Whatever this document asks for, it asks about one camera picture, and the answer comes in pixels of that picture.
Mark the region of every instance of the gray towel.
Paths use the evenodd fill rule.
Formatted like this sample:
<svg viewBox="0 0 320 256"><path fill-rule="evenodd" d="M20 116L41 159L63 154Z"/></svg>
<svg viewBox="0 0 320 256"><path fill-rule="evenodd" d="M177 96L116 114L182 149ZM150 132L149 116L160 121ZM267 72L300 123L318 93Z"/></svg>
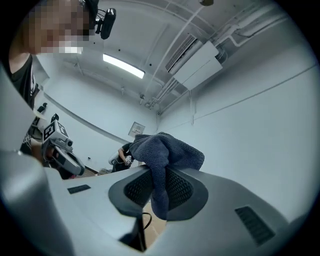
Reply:
<svg viewBox="0 0 320 256"><path fill-rule="evenodd" d="M134 159L145 162L151 169L154 184L151 207L158 218L166 220L169 199L166 192L165 167L172 165L177 168L199 170L205 160L204 154L164 132L156 135L136 135L130 145L130 152Z"/></svg>

